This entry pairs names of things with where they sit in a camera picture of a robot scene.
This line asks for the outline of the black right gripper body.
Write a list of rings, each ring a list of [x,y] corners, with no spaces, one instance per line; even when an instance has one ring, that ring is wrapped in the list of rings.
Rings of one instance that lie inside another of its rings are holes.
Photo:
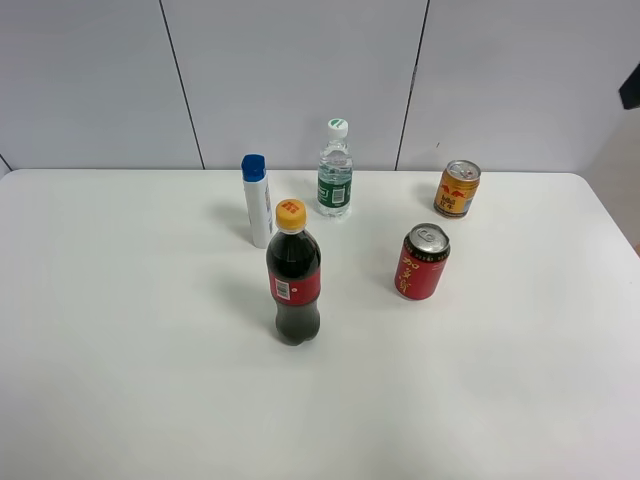
[[[640,107],[640,64],[620,86],[618,94],[624,110],[634,110]]]

